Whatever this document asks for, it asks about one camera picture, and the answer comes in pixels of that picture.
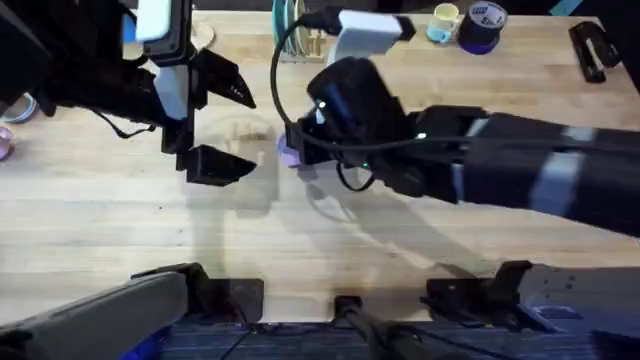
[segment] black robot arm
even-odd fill
[[[287,129],[302,164],[338,160],[407,196],[531,209],[640,235],[640,133],[475,107],[406,115],[367,59],[329,66],[308,93],[316,108]]]
[[[194,146],[194,114],[213,92],[255,108],[233,62],[191,45],[191,0],[171,0],[168,28],[144,41],[144,54],[123,59],[125,14],[118,0],[0,1],[0,114],[25,92],[47,116],[58,106],[82,107],[109,122],[112,114],[163,131],[162,152],[175,154],[187,181],[225,186],[256,164],[208,145]],[[154,17],[151,11],[146,14]],[[153,61],[160,73],[141,66]]]

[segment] yellow mug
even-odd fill
[[[427,26],[429,40],[439,44],[448,42],[458,23],[458,15],[460,10],[453,4],[444,3],[436,6]]]

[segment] mug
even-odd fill
[[[444,3],[436,6],[427,26],[427,37],[439,44],[448,42],[456,28],[459,14],[460,11],[453,4]]]
[[[11,139],[13,134],[7,128],[0,127],[0,160],[4,160],[11,154]]]

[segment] wooden tabletop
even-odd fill
[[[198,261],[212,277],[262,278],[265,321],[332,316],[337,294],[361,295],[381,317],[425,318],[425,281],[491,276],[506,260],[565,267],[640,265],[635,239],[531,211],[453,206],[398,196],[376,184],[343,189],[333,165],[297,172],[279,162],[283,126],[271,102],[269,13],[199,13],[213,49],[239,63],[258,105],[219,97],[197,113],[197,142],[257,161],[226,188],[186,184],[160,133],[118,139],[93,114],[9,126],[16,152],[0,163],[0,321],[14,320],[121,284],[132,273]],[[640,128],[640,99],[623,67],[584,82],[567,30],[579,18],[512,16],[499,46],[472,56],[418,34],[375,61],[405,110],[432,104],[571,125]],[[291,116],[322,68],[280,67]],[[121,121],[122,127],[135,126]]]

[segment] blue tape roll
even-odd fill
[[[498,4],[489,1],[474,3],[460,24],[458,43],[472,54],[491,52],[500,42],[500,32],[508,16],[506,10]]]

